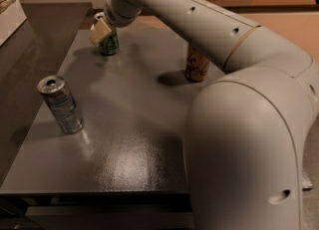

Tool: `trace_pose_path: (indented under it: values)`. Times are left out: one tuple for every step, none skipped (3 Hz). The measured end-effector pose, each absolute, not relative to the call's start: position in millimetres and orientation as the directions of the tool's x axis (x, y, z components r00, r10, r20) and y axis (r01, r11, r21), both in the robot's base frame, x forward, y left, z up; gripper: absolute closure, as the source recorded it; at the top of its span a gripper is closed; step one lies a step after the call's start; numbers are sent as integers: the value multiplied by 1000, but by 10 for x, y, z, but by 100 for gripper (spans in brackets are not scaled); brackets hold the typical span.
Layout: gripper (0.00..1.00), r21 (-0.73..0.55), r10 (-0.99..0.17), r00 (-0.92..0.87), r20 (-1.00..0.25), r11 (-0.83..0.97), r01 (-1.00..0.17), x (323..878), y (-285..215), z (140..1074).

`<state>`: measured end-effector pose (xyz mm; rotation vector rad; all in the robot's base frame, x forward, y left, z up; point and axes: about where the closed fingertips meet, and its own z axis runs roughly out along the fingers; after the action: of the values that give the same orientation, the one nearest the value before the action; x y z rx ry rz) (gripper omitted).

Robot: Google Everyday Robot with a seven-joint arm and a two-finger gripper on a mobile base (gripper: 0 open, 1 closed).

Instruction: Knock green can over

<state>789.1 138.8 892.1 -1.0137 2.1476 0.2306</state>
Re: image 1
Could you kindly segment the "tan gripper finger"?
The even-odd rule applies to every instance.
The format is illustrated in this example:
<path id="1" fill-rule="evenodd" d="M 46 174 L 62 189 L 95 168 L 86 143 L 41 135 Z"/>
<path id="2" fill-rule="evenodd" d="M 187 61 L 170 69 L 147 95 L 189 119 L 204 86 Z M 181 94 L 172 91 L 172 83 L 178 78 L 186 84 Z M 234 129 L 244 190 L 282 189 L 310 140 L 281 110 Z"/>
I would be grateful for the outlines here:
<path id="1" fill-rule="evenodd" d="M 98 45 L 111 34 L 111 25 L 106 21 L 105 18 L 100 18 L 91 29 L 90 40 L 94 45 Z"/>

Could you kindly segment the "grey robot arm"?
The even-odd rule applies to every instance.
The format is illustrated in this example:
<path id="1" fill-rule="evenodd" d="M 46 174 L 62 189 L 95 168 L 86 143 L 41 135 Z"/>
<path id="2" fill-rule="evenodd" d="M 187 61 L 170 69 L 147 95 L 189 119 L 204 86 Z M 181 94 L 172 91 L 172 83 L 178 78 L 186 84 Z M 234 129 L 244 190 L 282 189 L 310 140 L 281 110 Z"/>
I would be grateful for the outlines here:
<path id="1" fill-rule="evenodd" d="M 196 230 L 303 230 L 303 152 L 319 115 L 318 64 L 205 0 L 107 0 L 116 27 L 147 10 L 224 73 L 195 98 L 184 162 Z"/>

